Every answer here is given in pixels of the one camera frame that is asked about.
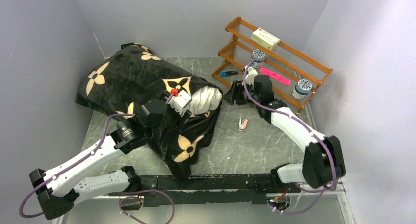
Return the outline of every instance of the marble table surface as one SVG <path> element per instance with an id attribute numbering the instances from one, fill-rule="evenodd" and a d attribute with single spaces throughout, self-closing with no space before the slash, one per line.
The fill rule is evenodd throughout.
<path id="1" fill-rule="evenodd" d="M 223 59 L 221 57 L 181 57 L 166 58 L 185 70 L 203 77 L 227 92 L 228 88 L 211 76 Z M 227 77 L 229 82 L 242 80 L 242 75 Z M 311 125 L 306 110 L 299 117 Z M 239 132 L 239 117 L 248 119 L 247 128 Z M 94 112 L 89 125 L 82 150 L 99 140 L 104 129 L 106 116 Z M 202 148 L 197 164 L 191 167 L 192 174 L 242 174 L 269 173 L 270 169 L 285 163 L 298 163 L 303 155 L 297 145 L 281 130 L 270 125 L 258 116 L 250 106 L 222 104 L 211 145 Z M 171 175 L 167 166 L 147 147 L 140 147 L 128 155 L 116 159 L 90 176 L 99 176 L 120 169 L 124 165 L 132 165 L 139 175 Z"/>

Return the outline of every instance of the pink object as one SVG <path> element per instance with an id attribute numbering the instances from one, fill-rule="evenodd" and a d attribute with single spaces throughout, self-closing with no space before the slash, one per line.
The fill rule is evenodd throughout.
<path id="1" fill-rule="evenodd" d="M 292 81 L 290 79 L 283 78 L 282 76 L 280 76 L 280 75 L 278 75 L 278 74 L 276 74 L 276 73 L 274 73 L 274 72 L 272 72 L 272 71 L 270 71 L 270 70 L 268 70 L 268 69 L 266 69 L 264 67 L 261 67 L 259 71 L 261 73 L 263 73 L 263 74 L 265 74 L 265 75 L 267 75 L 267 76 L 269 76 L 269 77 L 271 77 L 271 78 L 279 81 L 280 83 L 282 83 L 282 84 L 284 84 L 286 86 L 289 86 L 290 83 L 292 83 Z"/>

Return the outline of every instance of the white wall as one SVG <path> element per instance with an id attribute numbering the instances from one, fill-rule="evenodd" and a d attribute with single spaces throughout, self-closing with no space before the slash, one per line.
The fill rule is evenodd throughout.
<path id="1" fill-rule="evenodd" d="M 312 99 L 342 142 L 358 224 L 415 223 L 416 0 L 329 0 L 304 52 L 334 69 Z"/>
<path id="2" fill-rule="evenodd" d="M 32 170 L 81 150 L 92 111 L 75 95 L 103 55 L 74 0 L 0 0 L 0 11 L 0 223 L 51 223 L 19 205 Z M 25 212 L 39 211 L 33 196 Z"/>
<path id="3" fill-rule="evenodd" d="M 106 56 L 134 40 L 166 57 L 216 56 L 237 16 L 301 48 L 328 0 L 76 1 Z"/>

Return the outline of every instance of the box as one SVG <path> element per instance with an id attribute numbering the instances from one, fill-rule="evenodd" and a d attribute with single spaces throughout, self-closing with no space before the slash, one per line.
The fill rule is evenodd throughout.
<path id="1" fill-rule="evenodd" d="M 276 38 L 262 28 L 256 29 L 251 35 L 251 39 L 270 51 L 272 51 L 274 46 L 280 42 L 280 39 Z"/>

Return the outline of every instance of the wooden rack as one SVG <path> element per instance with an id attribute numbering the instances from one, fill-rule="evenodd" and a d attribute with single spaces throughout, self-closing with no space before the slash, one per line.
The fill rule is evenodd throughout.
<path id="1" fill-rule="evenodd" d="M 212 76 L 230 88 L 231 84 L 218 74 L 229 65 L 243 70 L 243 67 L 250 61 L 253 49 L 260 49 L 266 53 L 263 67 L 292 80 L 289 86 L 272 80 L 273 91 L 297 107 L 299 113 L 324 83 L 332 69 L 312 60 L 282 41 L 272 51 L 267 50 L 251 39 L 252 32 L 257 28 L 241 17 L 236 17 L 228 23 L 225 30 L 233 36 L 218 52 L 218 55 L 224 58 L 224 62 L 212 73 Z M 292 91 L 294 85 L 302 78 L 312 83 L 312 89 L 305 98 L 299 100 L 292 95 Z"/>

